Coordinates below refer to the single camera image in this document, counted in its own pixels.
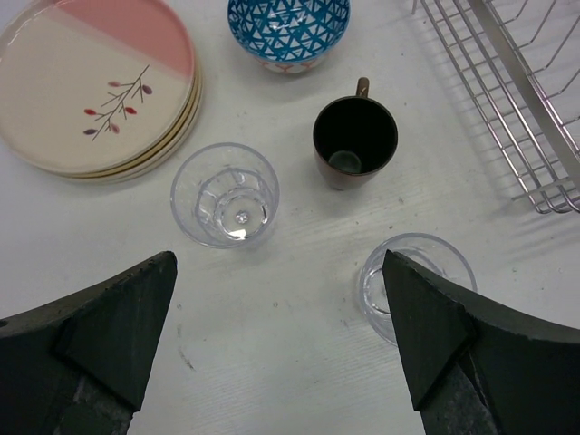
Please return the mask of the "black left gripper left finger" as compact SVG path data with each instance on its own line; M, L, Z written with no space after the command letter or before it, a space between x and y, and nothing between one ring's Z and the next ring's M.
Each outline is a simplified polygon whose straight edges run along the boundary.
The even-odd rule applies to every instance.
M127 433L144 401L177 265L163 251L2 319L2 433Z

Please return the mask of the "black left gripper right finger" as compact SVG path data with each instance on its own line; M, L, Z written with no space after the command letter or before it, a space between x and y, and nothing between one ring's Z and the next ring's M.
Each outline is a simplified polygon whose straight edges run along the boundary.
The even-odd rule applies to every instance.
M426 433L578 433L578 330L499 304L401 253L386 253L382 275Z

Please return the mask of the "clear glass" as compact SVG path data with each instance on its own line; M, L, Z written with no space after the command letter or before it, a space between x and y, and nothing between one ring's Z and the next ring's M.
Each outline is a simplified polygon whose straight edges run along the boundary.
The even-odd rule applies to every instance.
M266 240L279 202L272 164L258 151L233 142L194 152L179 167L170 190L179 229L202 246L217 249Z
M379 244L364 263L358 280L360 307L372 329L387 343L397 344L382 265L388 250L409 257L431 272L478 291L476 277L467 259L450 242L426 233L411 232Z

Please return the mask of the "dark red cup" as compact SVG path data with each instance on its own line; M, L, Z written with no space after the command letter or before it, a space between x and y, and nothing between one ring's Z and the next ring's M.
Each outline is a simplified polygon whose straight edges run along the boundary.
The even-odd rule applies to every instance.
M370 81L358 79L354 95L327 104L313 127L319 172L337 190L357 189L394 157L399 131L389 110L369 97Z

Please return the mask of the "cream plate back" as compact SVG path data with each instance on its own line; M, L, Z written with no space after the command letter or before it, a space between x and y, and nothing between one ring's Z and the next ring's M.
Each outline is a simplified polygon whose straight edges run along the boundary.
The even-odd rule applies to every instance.
M163 1L34 1L1 33L1 139L64 175L152 153L191 110L195 49Z

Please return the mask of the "blue patterned bowl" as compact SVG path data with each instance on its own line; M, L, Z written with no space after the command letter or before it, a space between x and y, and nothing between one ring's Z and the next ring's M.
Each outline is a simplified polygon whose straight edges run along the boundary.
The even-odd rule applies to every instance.
M227 22L236 42L264 68L296 74L322 63L343 38L348 0L230 1Z

